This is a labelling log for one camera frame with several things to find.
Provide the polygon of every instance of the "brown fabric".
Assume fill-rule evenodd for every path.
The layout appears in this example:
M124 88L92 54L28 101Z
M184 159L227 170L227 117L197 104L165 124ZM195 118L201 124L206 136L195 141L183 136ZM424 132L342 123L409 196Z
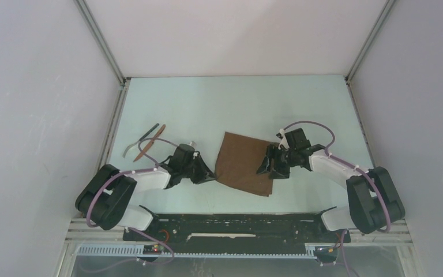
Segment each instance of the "brown fabric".
M272 180L257 175L268 141L225 132L216 160L217 181L234 189L260 196L272 194Z

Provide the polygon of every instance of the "purple cable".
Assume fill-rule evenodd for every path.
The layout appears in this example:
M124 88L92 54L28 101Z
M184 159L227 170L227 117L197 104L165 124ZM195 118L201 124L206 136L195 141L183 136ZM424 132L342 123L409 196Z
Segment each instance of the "purple cable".
M322 263L319 259L317 259L317 262L320 263L321 266L323 267L329 267L329 266L334 266L334 265L342 265L346 268L347 271L347 275L349 277L351 277L351 271L352 273L354 273L354 275L356 275L356 277L360 277L359 274L357 273L357 271L355 269L353 269L352 267L349 266L349 264L347 263L347 258L346 258L346 252L344 250L344 237L346 236L348 230L344 230L342 231L342 235L340 236L340 249L342 252L342 260L344 261L343 263Z
M347 258L346 258L346 251L344 250L344 237L347 234L347 230L342 231L342 235L340 235L340 251L342 252L342 261L344 262L344 266L346 267L347 270L347 275L349 275L349 277L351 277L351 267L349 266L349 264L347 263Z
M126 174L146 173L146 172L151 172L151 171L154 171L154 170L155 170L154 168L151 168L151 169L138 169L138 170L127 170L127 171L123 171L123 172L120 172L118 174L115 174L113 177L108 179L108 181L106 181L104 183L104 185L97 191L96 195L94 195L94 198L91 201L89 209L87 210L87 215L86 215L86 220L85 220L87 226L89 226L91 228L97 227L97 224L92 224L91 223L91 213L92 213L92 210L94 208L94 205L96 205L96 203L97 203L97 200L99 199L99 197L101 196L103 191L108 187L109 184L111 184L117 178L119 178L119 177L121 177L123 175L126 175ZM175 255L174 255L173 249L170 248L165 242L161 242L161 241L157 240L156 238L153 238L150 235L147 235L144 232L142 232L140 230L137 230L135 228L130 228L130 230L139 233L140 235L144 236L145 238L147 238L147 239L149 239L149 240L151 240L153 242L157 242L158 244L162 245L167 250L169 250L169 252L171 252L172 256L167 261L164 261L164 262L161 262L161 263L153 263L153 262L149 262L149 261L144 261L145 263L148 263L148 264L167 264L167 263L170 263L174 259ZM98 269L98 270L93 270L93 271L90 271L90 270L87 270L87 269L83 269L81 266L80 266L80 268L81 268L81 270L83 270L86 273L98 273L98 272L102 272L102 271L108 270L108 269L110 269L112 267L115 267L115 266L117 266L119 264L126 263L126 262L129 262L129 261L136 261L136 260L137 259L125 259L125 260L119 261L119 262L117 262L115 264L109 265L106 268L102 268L102 269Z
M165 143L169 143L169 144L171 144L171 145L174 146L174 147L178 147L177 144L172 143L172 142L170 142L170 141L168 141L168 140L165 140L165 139L163 139L163 138L160 138L160 137L157 137L157 138L154 138L154 137L148 137L148 138L144 138L143 140L141 140L141 141L138 142L138 150L140 150L140 152L143 152L143 149L140 147L140 144L142 144L144 141L147 141L147 140L160 140L160 141L164 141ZM152 161L155 163L155 165L158 165L158 164L159 164L159 163L157 162L156 159L152 158L152 157L151 157L150 155L148 155L147 153L144 153L144 155L145 155L147 158L149 158L150 160L152 160Z
M364 172L364 170L360 169L359 167L356 167L356 165L354 165L354 164L352 164L352 163L350 163L350 162L348 162L346 160L340 159L339 157L337 157L337 156L335 156L333 154L332 155L330 154L329 148L335 142L335 134L334 134L334 132L330 128L328 128L327 126L323 125L322 123L318 123L318 122L315 122L315 121L307 121L307 120L301 120L301 121L296 121L294 123L291 123L288 126L286 126L284 128L284 130L287 130L288 128L290 128L290 127L292 127L292 126L294 126L296 124L300 124L300 123L309 123L309 124L313 124L313 125L318 125L318 126L324 128L325 130L327 130L330 133L330 135L332 135L332 141L325 146L325 154L329 158L331 158L331 159L333 159L333 160L335 160L335 161L337 161L337 162L339 162L341 164L344 164L345 166L347 166L350 169L353 169L353 170L361 173L361 175L364 176L364 178L368 181L369 185L371 185L371 187L373 188L374 192L376 193L376 196L378 197L378 201L381 204L381 208L383 209L383 213L385 214L386 229L385 230L378 229L378 231L383 232L383 233L389 232L390 229L391 229L391 220L390 220L389 212L388 212L388 209L386 207L385 200L381 196L381 193L378 190L378 187L376 187L376 184L373 182L373 180Z
M142 231L140 231L140 230L138 230L138 229L135 229L135 228L129 228L129 229L130 229L131 231L134 231L134 232L139 233L140 235L144 236L145 238L147 238L147 239L149 239L149 240L151 240L151 241L153 241L153 242L157 242L158 244L162 245L162 246L165 247L167 250L169 250L169 252L171 252L171 258L170 258L169 260L167 260L167 261L163 261L163 262L160 262L160 263L156 263L156 262L144 261L144 260L143 260L142 263L145 263L145 264L154 264L154 265L155 265L155 264L161 265L161 264L167 264L167 263L170 263L170 262L173 261L173 259L174 259L174 257L175 257L175 256L174 256L174 251L173 251L173 249L170 248L165 242L159 241L158 239L153 238L153 237L151 237L150 235L147 235L147 234L145 234L144 232L142 232ZM80 265L80 264L79 264L79 268L80 268L80 270L84 271L85 273L94 274L94 273L100 273L100 272L106 271L106 270L108 270L108 269L110 269L110 268L116 267L117 265L120 265L120 264L123 264L123 263L128 263L128 262L131 262L131 261L138 261L138 259L139 259L139 258L124 259L124 260L121 260L121 261L119 261L119 262L117 262L117 263L114 263L114 264L108 265L108 266L105 267L105 268L95 269L95 270L85 269L85 268L83 268L82 265Z

